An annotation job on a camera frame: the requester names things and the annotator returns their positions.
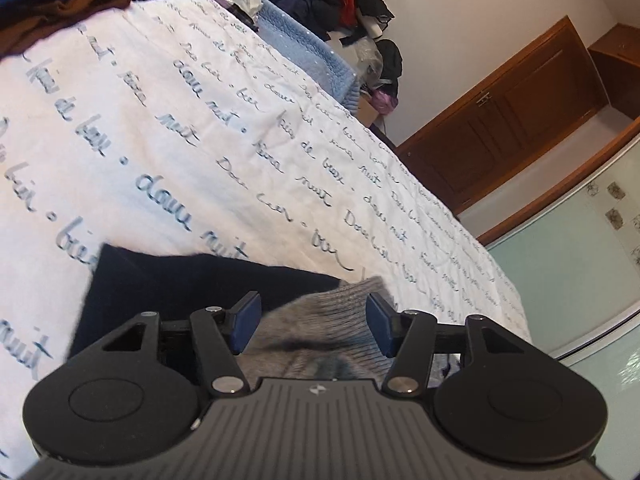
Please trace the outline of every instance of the pink fabric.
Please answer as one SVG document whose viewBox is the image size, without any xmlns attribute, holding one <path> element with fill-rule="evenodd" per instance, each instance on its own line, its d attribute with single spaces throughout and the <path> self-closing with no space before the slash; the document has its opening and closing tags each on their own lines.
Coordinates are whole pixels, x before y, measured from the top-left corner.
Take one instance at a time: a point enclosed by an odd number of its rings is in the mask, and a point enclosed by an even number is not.
<svg viewBox="0 0 640 480">
<path fill-rule="evenodd" d="M 376 89 L 371 94 L 370 104 L 379 114 L 389 115 L 398 106 L 398 98 Z"/>
</svg>

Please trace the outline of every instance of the bed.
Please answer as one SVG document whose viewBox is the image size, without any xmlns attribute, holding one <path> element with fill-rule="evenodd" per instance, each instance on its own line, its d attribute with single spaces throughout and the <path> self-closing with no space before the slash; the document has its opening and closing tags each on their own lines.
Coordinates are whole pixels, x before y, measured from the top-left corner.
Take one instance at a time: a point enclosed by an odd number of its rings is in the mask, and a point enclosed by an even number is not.
<svg viewBox="0 0 640 480">
<path fill-rule="evenodd" d="M 34 382 L 65 359 L 101 244 L 380 275 L 396 308 L 482 313 L 517 291 L 397 157 L 209 0 L 108 10 L 0 63 L 0 470 L 35 460 Z"/>
</svg>

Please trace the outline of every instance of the round black pad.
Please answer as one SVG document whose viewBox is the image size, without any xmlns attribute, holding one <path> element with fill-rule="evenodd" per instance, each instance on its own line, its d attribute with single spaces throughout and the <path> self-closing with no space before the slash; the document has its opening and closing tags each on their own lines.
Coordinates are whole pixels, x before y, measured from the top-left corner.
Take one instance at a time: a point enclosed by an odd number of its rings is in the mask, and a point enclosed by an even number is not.
<svg viewBox="0 0 640 480">
<path fill-rule="evenodd" d="M 85 465 L 148 458 L 190 432 L 194 386 L 136 352 L 81 355 L 41 380 L 22 418 L 43 453 Z"/>
<path fill-rule="evenodd" d="M 446 379 L 434 398 L 446 433 L 491 460 L 561 462 L 590 450 L 607 407 L 588 381 L 536 354 L 492 354 Z"/>
<path fill-rule="evenodd" d="M 109 422 L 131 415 L 145 394 L 136 383 L 123 379 L 96 379 L 78 386 L 69 397 L 69 406 L 79 417 L 93 422 Z"/>
</svg>

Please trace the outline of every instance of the silver bolt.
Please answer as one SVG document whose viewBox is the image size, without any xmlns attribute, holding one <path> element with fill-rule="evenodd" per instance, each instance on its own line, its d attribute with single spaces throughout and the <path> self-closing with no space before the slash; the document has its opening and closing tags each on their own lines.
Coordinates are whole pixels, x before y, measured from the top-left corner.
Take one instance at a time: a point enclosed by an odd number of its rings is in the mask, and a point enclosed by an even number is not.
<svg viewBox="0 0 640 480">
<path fill-rule="evenodd" d="M 218 377 L 211 383 L 211 386 L 214 390 L 217 390 L 222 394 L 234 394 L 242 390 L 244 387 L 244 381 L 239 377 L 225 375 Z"/>
<path fill-rule="evenodd" d="M 410 394 L 418 389 L 418 381 L 411 377 L 394 377 L 386 384 L 390 390 L 393 390 L 399 394 Z"/>
</svg>

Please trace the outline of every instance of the grey sweater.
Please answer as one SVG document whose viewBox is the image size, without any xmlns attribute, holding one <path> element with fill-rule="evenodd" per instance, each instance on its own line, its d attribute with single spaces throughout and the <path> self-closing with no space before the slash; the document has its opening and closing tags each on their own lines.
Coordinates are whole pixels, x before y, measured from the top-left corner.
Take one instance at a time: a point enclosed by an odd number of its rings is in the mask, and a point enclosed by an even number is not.
<svg viewBox="0 0 640 480">
<path fill-rule="evenodd" d="M 237 357 L 252 388 L 260 377 L 288 379 L 374 379 L 392 365 L 369 331 L 367 295 L 377 292 L 392 304 L 381 278 L 373 277 L 329 292 L 302 296 L 270 312 Z M 436 355 L 430 386 L 442 382 L 455 361 Z"/>
</svg>

